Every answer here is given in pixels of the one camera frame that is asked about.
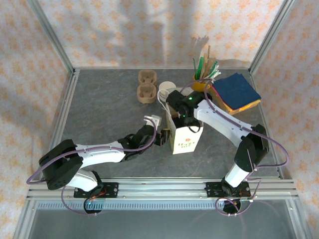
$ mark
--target blue cloth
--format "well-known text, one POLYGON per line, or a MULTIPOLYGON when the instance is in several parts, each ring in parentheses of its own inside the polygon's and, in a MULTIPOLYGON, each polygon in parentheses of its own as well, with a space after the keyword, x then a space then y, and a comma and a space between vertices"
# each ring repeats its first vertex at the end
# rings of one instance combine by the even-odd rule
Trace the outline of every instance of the blue cloth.
POLYGON ((213 86, 223 102, 233 110, 261 99, 242 74, 235 73, 227 78, 217 80, 213 86))

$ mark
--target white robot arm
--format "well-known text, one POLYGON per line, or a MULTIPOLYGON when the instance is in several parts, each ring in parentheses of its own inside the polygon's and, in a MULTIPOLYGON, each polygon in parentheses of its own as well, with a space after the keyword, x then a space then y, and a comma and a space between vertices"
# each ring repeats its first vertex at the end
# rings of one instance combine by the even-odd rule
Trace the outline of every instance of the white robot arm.
MULTIPOLYGON (((143 153, 148 147, 145 149, 142 149, 142 147, 150 143, 154 133, 157 131, 161 118, 152 116, 144 119, 151 119, 152 122, 147 121, 136 134, 129 134, 109 144, 80 145, 74 144, 71 139, 64 140, 58 144, 39 160, 41 167, 66 152, 76 150, 77 153, 62 157, 43 169, 42 172, 48 189, 55 190, 63 186, 72 186, 85 192, 90 192, 90 195, 93 196, 99 193, 102 187, 99 185, 101 180, 98 174, 94 171, 85 171, 83 168, 100 163, 124 162, 143 153)), ((168 137, 169 130, 163 129, 156 134, 154 143, 162 145, 167 141, 168 137)))
POLYGON ((236 194, 237 187, 269 151, 266 140, 243 130, 243 128, 266 135, 265 128, 260 124, 253 127, 248 123, 241 122, 210 101, 213 110, 204 94, 200 92, 194 91, 188 96, 184 96, 179 91, 173 91, 168 95, 166 103, 178 112, 183 125, 199 125, 197 121, 203 121, 227 137, 238 148, 235 163, 221 182, 226 196, 236 194))

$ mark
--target pen holder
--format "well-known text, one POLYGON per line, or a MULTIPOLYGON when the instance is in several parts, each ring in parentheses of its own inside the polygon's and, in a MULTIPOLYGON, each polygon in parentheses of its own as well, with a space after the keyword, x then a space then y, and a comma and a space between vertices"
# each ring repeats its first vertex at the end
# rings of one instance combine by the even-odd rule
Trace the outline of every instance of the pen holder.
POLYGON ((192 89, 195 91, 198 91, 198 92, 204 92, 205 85, 206 85, 206 82, 204 82, 204 83, 194 82, 192 85, 192 89))

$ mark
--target gray tabletop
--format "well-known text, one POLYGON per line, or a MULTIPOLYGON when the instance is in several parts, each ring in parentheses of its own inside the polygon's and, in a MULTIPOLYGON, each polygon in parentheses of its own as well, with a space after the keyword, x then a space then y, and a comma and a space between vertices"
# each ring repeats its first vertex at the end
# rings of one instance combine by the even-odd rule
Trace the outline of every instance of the gray tabletop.
MULTIPOLYGON (((177 87, 191 82, 193 70, 156 70, 159 83, 172 81, 177 87)), ((238 72, 250 82, 247 70, 221 70, 225 78, 238 72)), ((136 70, 81 70, 62 140, 71 138, 78 144, 105 144, 136 133, 144 124, 143 116, 163 118, 159 129, 166 127, 165 111, 159 102, 143 105, 137 99, 136 70)), ((235 115, 243 122, 263 124, 259 107, 235 115)), ((111 177, 210 177, 222 178, 234 163, 237 148, 208 125, 195 152, 172 155, 169 143, 153 145, 136 159, 125 163, 104 163, 87 167, 102 178, 111 177)), ((263 164, 273 164, 269 154, 263 164)), ((278 177, 276 168, 265 168, 253 176, 278 177)))

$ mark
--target paper cup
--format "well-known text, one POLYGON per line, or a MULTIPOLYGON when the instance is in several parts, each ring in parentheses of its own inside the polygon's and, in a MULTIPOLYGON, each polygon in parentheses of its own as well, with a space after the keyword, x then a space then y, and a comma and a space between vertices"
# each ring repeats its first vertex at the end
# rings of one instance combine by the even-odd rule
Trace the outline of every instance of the paper cup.
POLYGON ((161 101, 165 102, 165 100, 168 96, 167 90, 171 89, 171 88, 176 88, 176 85, 170 81, 164 81, 159 85, 159 99, 161 101))

